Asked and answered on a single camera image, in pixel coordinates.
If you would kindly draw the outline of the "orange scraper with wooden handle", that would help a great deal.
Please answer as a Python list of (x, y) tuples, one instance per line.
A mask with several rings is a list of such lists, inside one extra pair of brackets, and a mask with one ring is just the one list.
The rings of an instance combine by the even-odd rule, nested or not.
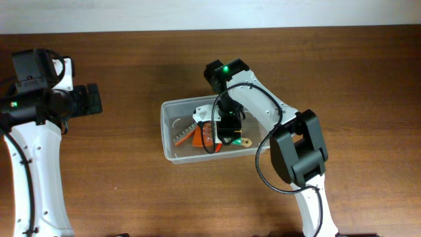
[[(193, 147), (202, 147), (202, 142), (204, 142), (206, 147), (213, 146), (211, 124), (209, 122), (205, 123), (202, 128), (197, 126), (193, 135)], [(241, 145), (243, 147), (250, 147), (252, 144), (249, 138), (238, 138), (231, 143), (231, 145)]]

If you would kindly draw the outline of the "orange socket bit rail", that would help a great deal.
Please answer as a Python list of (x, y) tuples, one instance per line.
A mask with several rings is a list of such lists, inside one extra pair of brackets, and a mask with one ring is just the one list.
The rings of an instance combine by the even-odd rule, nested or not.
[(191, 137), (195, 133), (196, 127), (196, 124), (192, 124), (188, 126), (185, 130), (181, 131), (175, 138), (173, 138), (174, 145), (178, 146), (181, 143), (183, 143), (186, 139)]

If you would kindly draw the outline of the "clear plastic container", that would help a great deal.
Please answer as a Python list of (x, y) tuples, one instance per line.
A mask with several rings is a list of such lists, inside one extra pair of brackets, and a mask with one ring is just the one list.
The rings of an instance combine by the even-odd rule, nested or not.
[(218, 153), (208, 154), (202, 147), (193, 146), (192, 137), (189, 137), (180, 145), (174, 143), (174, 138), (194, 123), (193, 110), (202, 105), (212, 104), (215, 99), (215, 95), (208, 95), (166, 101), (162, 104), (161, 136), (164, 156), (167, 160), (175, 165), (181, 165), (242, 157), (256, 153), (259, 144), (267, 135), (267, 131), (249, 111), (245, 111), (245, 120), (242, 121), (242, 136), (251, 140), (250, 147), (234, 144), (224, 145)]

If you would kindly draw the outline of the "clear case of coloured bits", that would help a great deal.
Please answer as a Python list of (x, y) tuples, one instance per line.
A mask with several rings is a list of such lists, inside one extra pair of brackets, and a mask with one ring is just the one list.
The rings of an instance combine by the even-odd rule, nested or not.
[[(202, 126), (202, 135), (200, 135), (200, 129), (198, 129), (198, 136), (199, 136), (199, 142), (201, 142), (201, 137), (203, 137), (203, 141), (206, 147), (213, 146), (212, 141), (212, 126), (210, 122), (204, 123)], [(231, 136), (225, 136), (222, 132), (215, 133), (215, 142), (217, 145), (223, 144), (223, 145), (241, 145), (243, 142), (243, 139), (241, 137), (241, 132), (234, 132)]]

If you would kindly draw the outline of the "orange handled pliers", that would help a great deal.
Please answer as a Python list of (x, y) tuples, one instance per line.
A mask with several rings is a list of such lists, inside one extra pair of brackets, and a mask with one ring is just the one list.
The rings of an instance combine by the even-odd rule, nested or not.
[(218, 153), (222, 148), (222, 144), (217, 144), (216, 148), (215, 148), (215, 153)]

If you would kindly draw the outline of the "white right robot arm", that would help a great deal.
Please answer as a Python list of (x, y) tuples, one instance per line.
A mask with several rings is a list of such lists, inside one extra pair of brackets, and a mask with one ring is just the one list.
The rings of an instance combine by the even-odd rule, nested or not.
[[(215, 60), (206, 65), (204, 77), (217, 93), (207, 111), (212, 142), (230, 145), (241, 137), (241, 123), (249, 111), (267, 131), (255, 153), (259, 178), (275, 192), (293, 195), (299, 206), (304, 236), (339, 236), (325, 191), (328, 152), (318, 117), (300, 112), (265, 88), (241, 59), (228, 64)], [(269, 183), (260, 168), (260, 153), (270, 146), (276, 174), (290, 185), (282, 190)]]

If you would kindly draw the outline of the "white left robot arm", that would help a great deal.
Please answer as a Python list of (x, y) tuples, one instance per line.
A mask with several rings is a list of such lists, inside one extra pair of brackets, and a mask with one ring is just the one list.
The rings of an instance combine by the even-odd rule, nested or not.
[(1, 99), (1, 134), (14, 185), (14, 236), (73, 236), (66, 213), (60, 146), (69, 119), (102, 112), (97, 84), (39, 89)]

